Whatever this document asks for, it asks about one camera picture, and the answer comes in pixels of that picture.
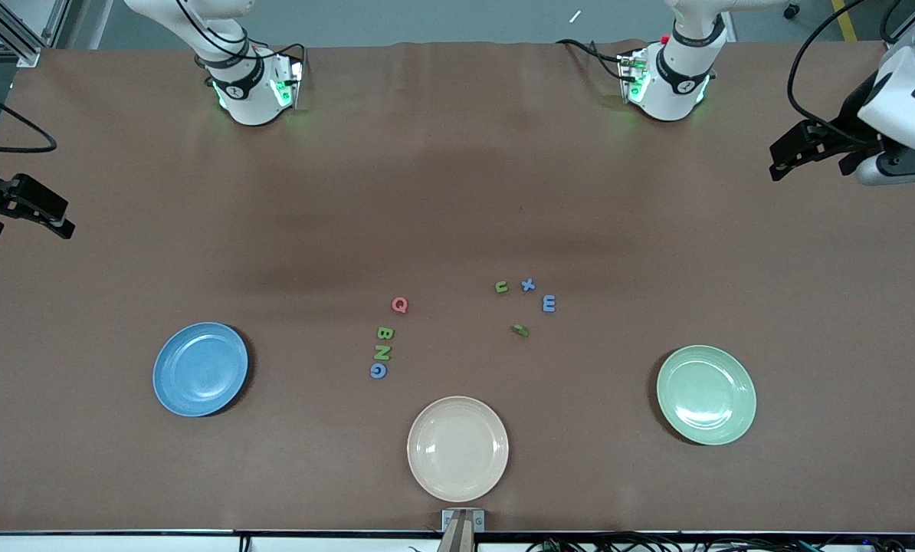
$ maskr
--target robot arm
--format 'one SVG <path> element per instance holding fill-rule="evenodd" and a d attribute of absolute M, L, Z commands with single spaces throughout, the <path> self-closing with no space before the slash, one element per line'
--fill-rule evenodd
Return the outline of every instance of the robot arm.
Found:
<path fill-rule="evenodd" d="M 69 202 L 29 175 L 0 179 L 0 215 L 43 225 L 63 240 L 73 237 L 75 224 L 66 219 Z M 0 235 L 5 224 L 0 221 Z"/>
<path fill-rule="evenodd" d="M 877 73 L 846 98 L 835 119 L 828 125 L 798 123 L 770 152 L 774 181 L 810 161 L 845 153 L 840 172 L 856 174 L 861 184 L 915 182 L 915 25 L 884 55 Z"/>
<path fill-rule="evenodd" d="M 721 13 L 760 10 L 784 0 L 665 0 L 675 12 L 671 39 L 618 61 L 622 96 L 661 121 L 689 115 L 703 100 L 710 70 L 726 43 Z"/>
<path fill-rule="evenodd" d="M 301 61 L 251 43 L 234 18 L 254 0 L 125 0 L 195 50 L 219 104 L 243 125 L 264 125 L 297 103 Z"/>

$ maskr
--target green led light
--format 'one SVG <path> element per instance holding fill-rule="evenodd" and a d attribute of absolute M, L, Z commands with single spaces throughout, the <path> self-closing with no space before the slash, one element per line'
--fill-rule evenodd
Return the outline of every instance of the green led light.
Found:
<path fill-rule="evenodd" d="M 644 90 L 648 88 L 648 85 L 651 83 L 650 74 L 648 71 L 642 72 L 641 76 L 637 78 L 634 83 L 631 84 L 631 101 L 641 101 L 644 97 Z"/>
<path fill-rule="evenodd" d="M 710 77 L 707 76 L 706 78 L 703 79 L 703 84 L 700 85 L 700 93 L 699 93 L 698 97 L 696 97 L 696 104 L 703 101 L 703 94 L 706 93 L 706 85 L 709 83 L 710 83 Z"/>
<path fill-rule="evenodd" d="M 277 83 L 275 80 L 271 80 L 271 85 L 274 90 L 274 95 L 277 97 L 277 104 L 280 104 L 281 107 L 287 107 L 293 103 L 293 99 L 290 98 L 290 88 L 288 85 Z"/>
<path fill-rule="evenodd" d="M 219 97 L 219 105 L 220 105 L 223 109 L 227 109 L 227 107 L 226 107 L 226 99 L 222 97 L 222 90 L 219 90 L 219 85 L 215 83 L 215 80 L 212 81 L 212 90 L 215 90 L 215 95 L 216 95 L 216 97 Z"/>

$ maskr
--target blue plate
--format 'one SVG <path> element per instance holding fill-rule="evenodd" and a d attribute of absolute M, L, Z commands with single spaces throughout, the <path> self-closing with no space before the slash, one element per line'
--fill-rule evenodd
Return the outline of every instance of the blue plate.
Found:
<path fill-rule="evenodd" d="M 240 334 L 217 322 L 193 324 L 157 354 L 154 394 L 178 416 L 208 416 L 243 389 L 247 367 L 247 346 Z"/>

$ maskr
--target green foam piece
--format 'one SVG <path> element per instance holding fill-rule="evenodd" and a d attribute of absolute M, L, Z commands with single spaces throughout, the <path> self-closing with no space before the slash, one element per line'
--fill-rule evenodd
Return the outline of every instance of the green foam piece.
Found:
<path fill-rule="evenodd" d="M 376 354 L 373 357 L 375 360 L 390 360 L 390 350 L 393 350 L 391 346 L 388 345 L 377 345 Z"/>

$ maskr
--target white plate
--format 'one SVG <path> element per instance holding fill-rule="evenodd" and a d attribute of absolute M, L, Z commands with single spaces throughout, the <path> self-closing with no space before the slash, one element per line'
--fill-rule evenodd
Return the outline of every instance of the white plate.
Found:
<path fill-rule="evenodd" d="M 406 439 L 409 471 L 423 489 L 448 502 L 485 496 L 509 464 L 509 436 L 488 405 L 471 397 L 433 402 Z"/>

